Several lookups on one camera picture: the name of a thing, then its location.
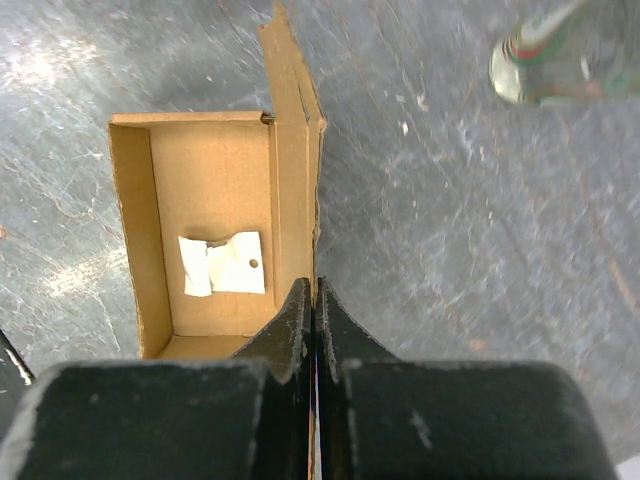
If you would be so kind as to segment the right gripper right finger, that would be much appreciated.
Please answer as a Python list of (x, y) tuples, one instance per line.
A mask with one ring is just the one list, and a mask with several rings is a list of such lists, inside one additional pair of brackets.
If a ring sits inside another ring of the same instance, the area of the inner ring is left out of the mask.
[(612, 479), (589, 404), (540, 361), (404, 361), (316, 297), (326, 479)]

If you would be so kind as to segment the brown cardboard box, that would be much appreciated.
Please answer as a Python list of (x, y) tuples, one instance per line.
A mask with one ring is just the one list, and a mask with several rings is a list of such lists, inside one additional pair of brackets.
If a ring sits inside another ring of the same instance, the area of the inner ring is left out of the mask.
[[(317, 184), (326, 122), (285, 7), (259, 29), (274, 110), (116, 114), (113, 177), (144, 359), (225, 359), (311, 288), (309, 470), (313, 475), (312, 306)], [(260, 236), (266, 293), (184, 293), (178, 237)]]

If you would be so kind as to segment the small white packet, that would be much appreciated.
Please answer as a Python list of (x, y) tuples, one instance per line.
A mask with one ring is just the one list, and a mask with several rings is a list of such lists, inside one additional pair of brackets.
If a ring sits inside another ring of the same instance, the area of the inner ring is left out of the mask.
[(257, 231), (239, 232), (221, 242), (178, 237), (184, 267), (184, 293), (208, 297), (215, 292), (264, 295), (265, 273)]

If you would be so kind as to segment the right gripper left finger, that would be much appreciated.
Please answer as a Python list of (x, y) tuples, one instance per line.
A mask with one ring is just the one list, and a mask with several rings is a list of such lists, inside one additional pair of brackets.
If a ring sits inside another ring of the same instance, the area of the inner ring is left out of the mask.
[(26, 391), (1, 445), (5, 479), (304, 479), (310, 284), (219, 360), (75, 362)]

